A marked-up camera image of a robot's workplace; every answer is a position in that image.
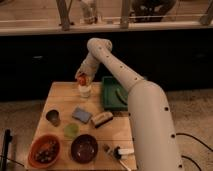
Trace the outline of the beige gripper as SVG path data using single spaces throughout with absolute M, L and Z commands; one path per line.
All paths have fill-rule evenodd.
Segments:
M 95 70 L 91 67 L 82 66 L 77 70 L 75 74 L 75 79 L 77 80 L 79 76 L 85 76 L 87 80 L 87 84 L 90 84 L 94 79 Z

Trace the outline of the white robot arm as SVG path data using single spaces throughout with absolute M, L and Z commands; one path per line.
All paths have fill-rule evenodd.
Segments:
M 163 89 L 128 67 L 112 53 L 108 39 L 91 38 L 88 54 L 75 77 L 91 83 L 102 63 L 128 92 L 128 112 L 138 171 L 185 171 L 174 122 Z

